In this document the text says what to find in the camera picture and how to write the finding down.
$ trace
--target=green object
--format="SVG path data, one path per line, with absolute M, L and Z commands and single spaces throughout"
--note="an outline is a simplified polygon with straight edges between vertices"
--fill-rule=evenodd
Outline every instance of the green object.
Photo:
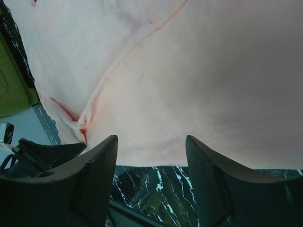
M 0 34 L 0 118 L 18 114 L 38 103 L 34 88 L 28 88 L 10 50 Z

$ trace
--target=cloth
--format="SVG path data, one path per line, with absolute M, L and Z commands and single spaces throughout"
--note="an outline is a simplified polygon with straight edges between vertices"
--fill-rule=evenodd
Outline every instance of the cloth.
M 4 0 L 62 143 L 187 166 L 193 135 L 250 168 L 303 168 L 303 3 Z

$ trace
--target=towel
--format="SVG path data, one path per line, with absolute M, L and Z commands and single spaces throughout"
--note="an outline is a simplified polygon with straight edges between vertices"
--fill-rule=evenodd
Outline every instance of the towel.
M 250 168 L 303 168 L 303 3 L 4 0 L 63 144 L 187 166 L 192 135 Z

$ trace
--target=pink fabric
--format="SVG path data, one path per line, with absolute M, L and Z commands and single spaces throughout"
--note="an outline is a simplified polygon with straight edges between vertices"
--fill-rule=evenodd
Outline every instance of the pink fabric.
M 4 0 L 63 143 L 187 166 L 193 135 L 251 168 L 303 168 L 303 3 Z

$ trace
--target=white cloth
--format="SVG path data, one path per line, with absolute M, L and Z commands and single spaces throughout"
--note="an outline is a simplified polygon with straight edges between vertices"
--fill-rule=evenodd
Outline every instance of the white cloth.
M 251 168 L 303 168 L 303 3 L 4 0 L 63 143 L 187 166 L 193 135 Z

